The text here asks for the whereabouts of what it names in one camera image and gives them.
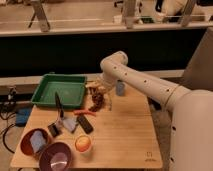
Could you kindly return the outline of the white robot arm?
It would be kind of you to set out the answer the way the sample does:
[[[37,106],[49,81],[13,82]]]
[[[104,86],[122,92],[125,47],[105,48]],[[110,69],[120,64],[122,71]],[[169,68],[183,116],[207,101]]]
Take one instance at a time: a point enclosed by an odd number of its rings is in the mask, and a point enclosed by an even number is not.
[[[123,51],[102,59],[101,84],[110,90],[122,80],[173,114],[169,171],[213,171],[213,92],[190,90],[127,63]]]

